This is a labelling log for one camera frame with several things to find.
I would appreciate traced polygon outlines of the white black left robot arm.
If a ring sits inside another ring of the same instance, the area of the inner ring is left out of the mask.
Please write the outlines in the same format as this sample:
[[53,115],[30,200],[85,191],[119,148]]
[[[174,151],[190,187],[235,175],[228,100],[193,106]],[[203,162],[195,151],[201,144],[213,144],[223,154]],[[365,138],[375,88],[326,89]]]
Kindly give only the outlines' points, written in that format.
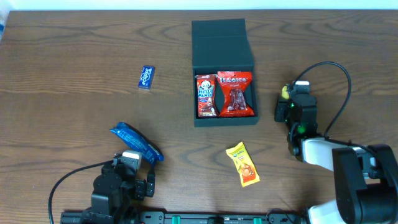
[[93,183],[91,207],[81,214],[80,223],[136,224],[140,214],[135,203],[155,193],[155,168],[147,178],[137,178],[137,159],[119,156],[101,168]]

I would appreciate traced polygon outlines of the blue cookie packet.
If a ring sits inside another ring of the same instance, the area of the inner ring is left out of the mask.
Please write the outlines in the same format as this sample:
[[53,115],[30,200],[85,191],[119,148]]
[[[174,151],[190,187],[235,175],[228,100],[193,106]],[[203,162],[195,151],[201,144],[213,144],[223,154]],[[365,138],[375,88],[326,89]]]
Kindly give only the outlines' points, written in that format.
[[158,147],[129,124],[119,122],[114,128],[111,128],[110,131],[133,151],[140,152],[151,166],[155,166],[157,162],[164,161],[164,156],[159,151]]

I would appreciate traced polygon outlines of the yellow Mentos candy bottle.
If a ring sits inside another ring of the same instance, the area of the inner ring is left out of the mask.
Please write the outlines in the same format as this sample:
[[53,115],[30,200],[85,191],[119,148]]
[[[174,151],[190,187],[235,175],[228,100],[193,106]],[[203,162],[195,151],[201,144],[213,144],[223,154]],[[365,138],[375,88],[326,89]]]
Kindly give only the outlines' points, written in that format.
[[282,92],[281,92],[280,96],[281,96],[283,99],[286,99],[286,100],[288,100],[288,99],[290,98],[290,95],[289,95],[289,86],[288,86],[288,85],[286,85],[286,86],[284,86],[284,87],[282,88]]

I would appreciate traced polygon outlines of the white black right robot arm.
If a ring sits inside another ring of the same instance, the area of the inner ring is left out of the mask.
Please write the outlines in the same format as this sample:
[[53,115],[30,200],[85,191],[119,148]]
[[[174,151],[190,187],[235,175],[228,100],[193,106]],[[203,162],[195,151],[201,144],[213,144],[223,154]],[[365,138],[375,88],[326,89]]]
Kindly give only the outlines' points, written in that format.
[[317,131],[317,99],[301,93],[275,106],[275,121],[284,122],[291,155],[333,172],[336,199],[331,207],[313,206],[310,223],[397,222],[397,161],[386,144],[363,146],[322,136]]

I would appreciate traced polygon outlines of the red Hello Panda box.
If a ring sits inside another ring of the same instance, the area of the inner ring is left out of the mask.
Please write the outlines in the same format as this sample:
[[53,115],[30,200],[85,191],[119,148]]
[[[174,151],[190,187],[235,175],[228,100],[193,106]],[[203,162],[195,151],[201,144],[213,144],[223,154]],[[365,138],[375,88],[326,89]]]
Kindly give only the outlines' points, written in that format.
[[218,110],[215,105],[216,75],[197,75],[197,103],[198,116],[217,117]]

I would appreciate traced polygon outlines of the red Hacks candy bag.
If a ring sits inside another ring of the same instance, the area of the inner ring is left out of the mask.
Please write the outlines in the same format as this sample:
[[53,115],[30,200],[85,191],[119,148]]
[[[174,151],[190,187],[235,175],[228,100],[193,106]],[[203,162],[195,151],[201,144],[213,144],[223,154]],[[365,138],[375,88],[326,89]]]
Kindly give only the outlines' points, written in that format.
[[224,95],[221,117],[254,116],[253,109],[247,105],[244,97],[244,92],[252,81],[251,72],[220,71],[217,80]]

